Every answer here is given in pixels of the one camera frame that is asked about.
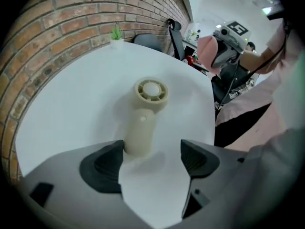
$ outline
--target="red object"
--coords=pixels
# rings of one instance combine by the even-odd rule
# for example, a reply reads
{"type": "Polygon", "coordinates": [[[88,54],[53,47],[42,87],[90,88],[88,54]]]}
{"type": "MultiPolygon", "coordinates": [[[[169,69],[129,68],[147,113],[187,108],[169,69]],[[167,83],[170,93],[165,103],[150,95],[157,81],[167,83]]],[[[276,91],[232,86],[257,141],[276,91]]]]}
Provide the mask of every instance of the red object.
{"type": "Polygon", "coordinates": [[[183,59],[183,62],[187,63],[190,66],[193,66],[193,63],[195,63],[196,60],[192,56],[186,56],[185,59],[183,59]]]}

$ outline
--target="ceiling light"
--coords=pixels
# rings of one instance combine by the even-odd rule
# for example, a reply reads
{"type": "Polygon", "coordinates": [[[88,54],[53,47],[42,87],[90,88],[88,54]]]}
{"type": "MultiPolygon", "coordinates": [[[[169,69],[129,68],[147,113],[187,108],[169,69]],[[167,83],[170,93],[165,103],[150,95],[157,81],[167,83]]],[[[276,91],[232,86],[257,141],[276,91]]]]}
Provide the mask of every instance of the ceiling light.
{"type": "Polygon", "coordinates": [[[267,0],[267,2],[269,2],[271,4],[274,4],[274,2],[272,0],[267,0]]]}
{"type": "Polygon", "coordinates": [[[272,7],[268,7],[268,8],[263,8],[263,12],[268,15],[272,10],[272,7]]]}

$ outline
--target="green plant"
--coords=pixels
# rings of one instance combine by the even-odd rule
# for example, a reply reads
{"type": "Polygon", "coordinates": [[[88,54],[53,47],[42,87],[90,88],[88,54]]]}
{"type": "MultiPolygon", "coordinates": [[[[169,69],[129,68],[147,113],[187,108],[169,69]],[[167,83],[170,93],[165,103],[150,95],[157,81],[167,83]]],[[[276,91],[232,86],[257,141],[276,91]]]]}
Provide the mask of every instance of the green plant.
{"type": "Polygon", "coordinates": [[[118,25],[115,25],[115,27],[112,29],[111,38],[113,40],[119,40],[121,39],[121,31],[118,25]]]}

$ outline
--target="black pants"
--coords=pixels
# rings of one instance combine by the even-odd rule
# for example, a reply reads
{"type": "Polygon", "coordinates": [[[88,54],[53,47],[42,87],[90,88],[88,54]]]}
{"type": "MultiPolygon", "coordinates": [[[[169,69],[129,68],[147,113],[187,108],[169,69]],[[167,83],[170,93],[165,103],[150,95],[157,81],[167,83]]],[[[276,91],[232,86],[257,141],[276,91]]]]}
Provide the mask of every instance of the black pants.
{"type": "Polygon", "coordinates": [[[241,137],[263,116],[270,104],[246,112],[240,116],[219,124],[215,128],[214,145],[226,147],[241,137]]]}

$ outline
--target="circular cap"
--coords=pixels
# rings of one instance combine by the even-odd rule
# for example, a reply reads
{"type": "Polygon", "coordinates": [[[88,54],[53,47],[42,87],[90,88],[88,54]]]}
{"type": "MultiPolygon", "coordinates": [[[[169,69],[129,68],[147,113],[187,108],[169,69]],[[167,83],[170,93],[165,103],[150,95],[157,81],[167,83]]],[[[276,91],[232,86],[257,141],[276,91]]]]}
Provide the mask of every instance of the circular cap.
{"type": "Polygon", "coordinates": [[[160,86],[154,82],[148,82],[143,86],[143,92],[148,96],[157,97],[161,91],[160,86]]]}

